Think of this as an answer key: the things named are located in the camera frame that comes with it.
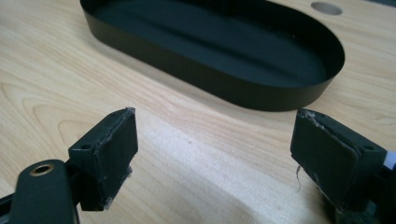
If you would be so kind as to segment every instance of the oval tray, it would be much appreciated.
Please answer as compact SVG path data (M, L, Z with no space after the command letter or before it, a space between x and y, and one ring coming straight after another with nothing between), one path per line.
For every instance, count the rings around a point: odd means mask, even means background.
M308 105L345 62L328 28L263 0L81 0L81 5L100 41L247 108Z

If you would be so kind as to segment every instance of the wooden table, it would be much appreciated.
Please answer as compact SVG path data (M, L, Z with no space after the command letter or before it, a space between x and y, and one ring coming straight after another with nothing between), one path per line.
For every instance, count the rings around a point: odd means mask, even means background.
M322 21L346 64L307 108L396 149L396 9L276 0ZM232 105L97 41L78 0L0 1L0 197L25 167L67 149L108 113L136 108L134 172L108 211L82 223L330 223L290 156L295 111Z

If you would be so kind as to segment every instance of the wood grain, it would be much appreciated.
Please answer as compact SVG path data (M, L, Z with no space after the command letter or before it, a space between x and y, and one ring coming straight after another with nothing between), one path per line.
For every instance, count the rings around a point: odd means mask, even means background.
M346 64L308 106L396 150L396 9L277 0L323 22ZM79 1L0 1L0 197L20 171L67 149L106 114L136 108L139 152L110 210L82 223L330 223L290 157L295 111L231 105L98 42Z

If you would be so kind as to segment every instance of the black tray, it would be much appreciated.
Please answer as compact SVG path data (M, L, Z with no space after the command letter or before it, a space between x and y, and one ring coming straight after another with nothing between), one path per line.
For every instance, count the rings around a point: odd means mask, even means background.
M314 102L344 65L324 25L263 0L81 0L109 46L243 107Z

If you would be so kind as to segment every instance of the black container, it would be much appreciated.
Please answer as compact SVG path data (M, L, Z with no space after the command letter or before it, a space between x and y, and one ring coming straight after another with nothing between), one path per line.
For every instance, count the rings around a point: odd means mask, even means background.
M109 46L243 107L311 104L345 62L324 25L263 0L81 0Z

